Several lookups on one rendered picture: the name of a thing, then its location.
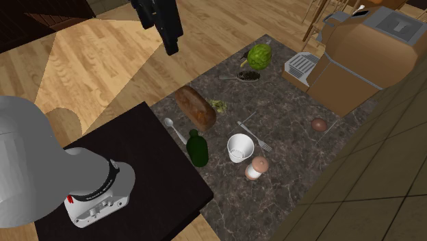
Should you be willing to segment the brown bread loaf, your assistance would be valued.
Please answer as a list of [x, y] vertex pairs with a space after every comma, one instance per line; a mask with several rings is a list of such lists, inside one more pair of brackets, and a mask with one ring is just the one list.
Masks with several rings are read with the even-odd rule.
[[216, 123], [216, 111], [192, 87], [183, 86], [174, 93], [181, 111], [194, 123], [199, 131], [207, 131]]

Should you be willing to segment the green bumpy round fruit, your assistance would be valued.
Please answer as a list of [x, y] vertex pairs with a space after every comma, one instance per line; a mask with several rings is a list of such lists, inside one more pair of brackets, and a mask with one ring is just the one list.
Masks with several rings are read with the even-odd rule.
[[257, 44], [244, 57], [246, 60], [240, 64], [241, 67], [248, 63], [252, 69], [263, 70], [271, 62], [272, 49], [268, 44]]

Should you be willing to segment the dark wooden cabinet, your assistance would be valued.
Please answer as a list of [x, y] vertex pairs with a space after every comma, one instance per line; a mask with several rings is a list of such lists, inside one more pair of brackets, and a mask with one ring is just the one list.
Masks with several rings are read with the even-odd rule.
[[0, 53], [94, 17], [86, 0], [0, 0]]

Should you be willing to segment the black robot stand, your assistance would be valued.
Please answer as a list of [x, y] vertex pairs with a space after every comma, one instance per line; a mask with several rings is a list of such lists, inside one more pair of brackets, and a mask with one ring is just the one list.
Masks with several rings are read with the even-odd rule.
[[146, 103], [69, 144], [135, 171], [129, 203], [89, 225], [71, 223], [61, 205], [36, 221], [39, 241], [171, 241], [214, 194]]

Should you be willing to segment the silver spoon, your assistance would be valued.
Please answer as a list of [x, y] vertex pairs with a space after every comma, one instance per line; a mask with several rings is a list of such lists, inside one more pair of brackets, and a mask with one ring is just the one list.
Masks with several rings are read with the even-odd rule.
[[175, 128], [172, 119], [165, 118], [164, 122], [165, 122], [166, 126], [173, 128], [173, 130], [178, 135], [178, 137], [180, 138], [180, 140], [182, 141], [183, 144], [187, 144], [187, 139]]

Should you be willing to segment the dark green glass bottle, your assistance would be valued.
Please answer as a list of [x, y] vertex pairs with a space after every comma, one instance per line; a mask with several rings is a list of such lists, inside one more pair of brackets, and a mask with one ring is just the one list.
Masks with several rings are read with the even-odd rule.
[[203, 167], [209, 161], [207, 141], [198, 134], [196, 129], [191, 129], [190, 138], [187, 141], [186, 149], [189, 157], [196, 167]]

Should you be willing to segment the white cup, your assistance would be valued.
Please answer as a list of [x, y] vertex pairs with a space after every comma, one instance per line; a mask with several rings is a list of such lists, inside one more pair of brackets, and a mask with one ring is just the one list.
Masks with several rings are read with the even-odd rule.
[[234, 134], [227, 142], [227, 150], [230, 160], [234, 163], [240, 163], [253, 154], [255, 145], [246, 134]]

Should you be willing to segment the black bristle hair brush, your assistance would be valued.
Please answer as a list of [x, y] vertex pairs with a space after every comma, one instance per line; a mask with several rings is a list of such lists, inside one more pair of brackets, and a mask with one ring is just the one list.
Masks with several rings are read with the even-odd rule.
[[235, 79], [241, 82], [256, 82], [260, 79], [261, 75], [255, 71], [241, 71], [236, 76], [220, 75], [218, 79], [231, 80]]

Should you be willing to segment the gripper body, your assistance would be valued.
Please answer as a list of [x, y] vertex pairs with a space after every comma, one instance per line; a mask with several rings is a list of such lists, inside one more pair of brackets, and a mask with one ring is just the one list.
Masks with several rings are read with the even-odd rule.
[[140, 20], [158, 16], [162, 20], [179, 19], [176, 0], [130, 0]]

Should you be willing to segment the brown and white pepper mill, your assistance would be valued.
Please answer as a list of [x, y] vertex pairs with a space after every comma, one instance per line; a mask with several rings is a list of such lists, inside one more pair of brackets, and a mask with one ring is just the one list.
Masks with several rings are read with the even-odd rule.
[[252, 162], [246, 167], [245, 175], [250, 180], [258, 179], [269, 169], [269, 162], [262, 156], [254, 157]]

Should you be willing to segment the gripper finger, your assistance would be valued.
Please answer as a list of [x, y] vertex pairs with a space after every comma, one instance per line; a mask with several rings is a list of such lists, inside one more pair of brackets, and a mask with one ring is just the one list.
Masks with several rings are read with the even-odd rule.
[[149, 29], [156, 24], [155, 16], [140, 16], [139, 19], [144, 29]]
[[156, 28], [161, 36], [164, 48], [168, 55], [173, 55], [179, 51], [178, 38], [183, 35], [183, 28], [179, 18], [158, 21]]

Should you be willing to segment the silver fork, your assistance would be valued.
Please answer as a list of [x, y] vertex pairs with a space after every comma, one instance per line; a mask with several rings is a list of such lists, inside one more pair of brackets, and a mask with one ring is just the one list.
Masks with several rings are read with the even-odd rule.
[[247, 131], [250, 135], [252, 135], [254, 138], [257, 139], [257, 142], [259, 144], [259, 146], [264, 149], [265, 151], [270, 152], [272, 150], [272, 147], [270, 147], [267, 143], [265, 143], [264, 141], [262, 141], [261, 139], [259, 139], [251, 130], [249, 130], [249, 128], [247, 128], [245, 126], [245, 124], [243, 124], [243, 122], [238, 121], [237, 124], [243, 128], [245, 131]]

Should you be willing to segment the wooden chair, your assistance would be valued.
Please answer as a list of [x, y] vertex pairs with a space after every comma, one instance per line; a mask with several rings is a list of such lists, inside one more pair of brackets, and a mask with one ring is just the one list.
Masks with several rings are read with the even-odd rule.
[[[311, 6], [315, 3], [315, 1], [316, 0], [311, 0], [309, 6], [307, 8], [307, 11], [306, 11], [304, 17], [302, 18], [302, 23], [305, 22], [305, 19], [309, 13], [309, 10], [310, 10]], [[306, 42], [307, 38], [311, 35], [311, 32], [313, 30], [313, 26], [319, 21], [320, 17], [325, 12], [327, 5], [330, 1], [331, 0], [319, 0], [318, 4], [316, 5], [316, 9], [315, 9], [311, 24], [309, 25], [307, 32], [302, 39], [303, 42]], [[335, 7], [337, 8], [337, 6], [339, 5], [339, 9], [344, 10], [346, 8], [346, 6], [348, 5], [349, 1], [350, 0], [337, 0], [337, 5]]]

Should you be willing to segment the brown and grey coffee machine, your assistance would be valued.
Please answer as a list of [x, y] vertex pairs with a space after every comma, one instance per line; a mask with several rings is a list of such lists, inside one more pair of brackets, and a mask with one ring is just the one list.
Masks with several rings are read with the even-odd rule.
[[297, 53], [282, 76], [340, 117], [403, 80], [427, 54], [427, 23], [384, 6], [337, 11], [323, 24], [322, 57]]

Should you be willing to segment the small green leafy clump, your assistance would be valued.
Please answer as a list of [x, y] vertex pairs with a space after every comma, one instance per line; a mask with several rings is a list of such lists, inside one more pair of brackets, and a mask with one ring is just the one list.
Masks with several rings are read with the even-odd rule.
[[213, 99], [208, 99], [207, 101], [218, 113], [223, 113], [228, 109], [228, 106], [224, 101]]

